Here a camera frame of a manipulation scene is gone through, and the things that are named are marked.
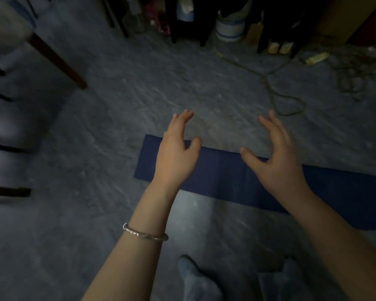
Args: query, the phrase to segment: blue fabric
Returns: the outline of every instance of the blue fabric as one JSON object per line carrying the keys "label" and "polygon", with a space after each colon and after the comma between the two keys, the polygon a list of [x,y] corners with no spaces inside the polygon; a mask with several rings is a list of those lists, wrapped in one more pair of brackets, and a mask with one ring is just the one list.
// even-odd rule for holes
{"label": "blue fabric", "polygon": [[22,6],[18,0],[10,0],[8,4],[20,15],[22,16],[25,20],[27,20],[33,28],[36,27],[36,22],[35,19],[32,17],[32,15],[29,13],[29,11]]}
{"label": "blue fabric", "polygon": [[[134,175],[136,178],[153,179],[160,142],[160,137],[145,136]],[[362,230],[376,229],[376,176],[307,165],[303,165],[303,170],[312,191],[348,223]],[[265,190],[239,153],[202,147],[196,168],[181,189],[287,213]]]}

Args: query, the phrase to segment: finger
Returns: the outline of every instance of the finger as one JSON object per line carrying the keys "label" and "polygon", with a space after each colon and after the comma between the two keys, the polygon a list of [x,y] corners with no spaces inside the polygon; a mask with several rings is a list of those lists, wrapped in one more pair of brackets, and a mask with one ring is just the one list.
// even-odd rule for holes
{"label": "finger", "polygon": [[248,148],[240,148],[242,160],[258,175],[261,173],[267,164],[260,161]]}
{"label": "finger", "polygon": [[280,128],[282,131],[284,138],[286,139],[286,142],[291,146],[291,138],[286,130],[286,128],[283,126],[283,123],[280,121],[280,119],[277,117],[276,112],[273,110],[269,111],[269,116],[271,121]]}
{"label": "finger", "polygon": [[170,126],[170,130],[183,137],[185,131],[185,123],[187,123],[192,118],[192,116],[194,116],[194,112],[185,110]]}
{"label": "finger", "polygon": [[191,155],[193,158],[198,158],[199,157],[199,152],[202,147],[202,140],[199,137],[195,137],[191,141],[191,145],[187,149],[187,152],[189,155]]}
{"label": "finger", "polygon": [[277,125],[275,125],[271,120],[264,118],[263,116],[259,116],[259,121],[263,126],[265,126],[267,130],[269,130],[270,139],[273,144],[274,151],[278,151],[279,149],[287,145],[286,138]]}
{"label": "finger", "polygon": [[178,115],[177,114],[174,114],[173,115],[173,118],[171,119],[170,121],[170,124],[168,125],[168,129],[170,129],[171,125],[174,124],[175,120],[178,118]]}

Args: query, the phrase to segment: tangled cord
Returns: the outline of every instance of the tangled cord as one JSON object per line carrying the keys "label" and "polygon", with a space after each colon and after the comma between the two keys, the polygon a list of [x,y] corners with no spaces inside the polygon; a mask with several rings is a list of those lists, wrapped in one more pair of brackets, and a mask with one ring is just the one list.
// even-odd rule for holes
{"label": "tangled cord", "polygon": [[[272,75],[275,72],[281,70],[283,67],[291,64],[292,59],[283,63],[278,68],[270,71],[269,73],[262,74],[244,65],[241,65],[240,63],[236,61],[226,58],[223,54],[221,54],[217,50],[215,51],[216,51],[216,54],[220,58],[225,60],[226,62],[232,65],[235,65],[237,67],[240,67],[252,74],[255,74],[262,79],[267,91],[269,92],[270,103],[273,106],[277,114],[279,114],[280,116],[292,116],[292,115],[303,113],[305,111],[307,104],[303,99],[297,96],[284,95],[284,94],[278,93],[275,89],[272,88],[267,78],[269,75]],[[369,78],[371,78],[372,80],[376,82],[376,79],[375,79],[376,73],[374,72],[376,69],[376,57],[367,55],[365,49],[360,49],[360,48],[356,48],[351,52],[349,52],[348,49],[331,49],[329,52],[331,55],[334,56],[334,59],[336,59],[336,64],[333,64],[331,59],[327,59],[327,63],[330,65],[332,70],[335,71],[336,73],[337,90],[340,93],[351,94],[355,101],[361,101],[361,99],[359,99],[356,96],[356,94],[363,93],[365,91]],[[298,58],[302,63],[305,63],[305,60],[303,60],[301,56],[298,56]],[[293,99],[301,105],[301,108],[291,113],[281,113],[279,109],[277,108],[276,97]]]}

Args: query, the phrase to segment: hand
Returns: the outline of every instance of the hand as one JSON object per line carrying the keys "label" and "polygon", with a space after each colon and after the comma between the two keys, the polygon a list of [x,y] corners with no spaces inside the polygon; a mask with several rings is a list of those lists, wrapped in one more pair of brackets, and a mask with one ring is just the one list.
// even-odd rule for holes
{"label": "hand", "polygon": [[188,149],[185,148],[184,130],[194,112],[185,110],[180,116],[173,115],[173,119],[164,133],[161,141],[154,182],[160,183],[169,190],[178,191],[181,184],[191,175],[201,150],[202,141],[195,137]]}
{"label": "hand", "polygon": [[269,112],[269,117],[270,119],[259,116],[259,121],[270,131],[273,143],[271,159],[261,162],[247,148],[240,148],[240,152],[244,162],[256,173],[266,190],[279,202],[284,202],[287,198],[311,191],[287,131],[274,111]]}

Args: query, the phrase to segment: forearm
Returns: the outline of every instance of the forearm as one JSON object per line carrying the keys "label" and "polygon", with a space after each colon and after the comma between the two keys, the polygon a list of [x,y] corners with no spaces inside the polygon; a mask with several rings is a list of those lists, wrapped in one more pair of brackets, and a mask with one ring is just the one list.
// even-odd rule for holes
{"label": "forearm", "polygon": [[376,250],[310,190],[281,199],[352,300],[376,300]]}
{"label": "forearm", "polygon": [[[135,209],[129,227],[162,236],[177,191],[152,182]],[[161,242],[124,232],[82,300],[149,300],[160,250]]]}

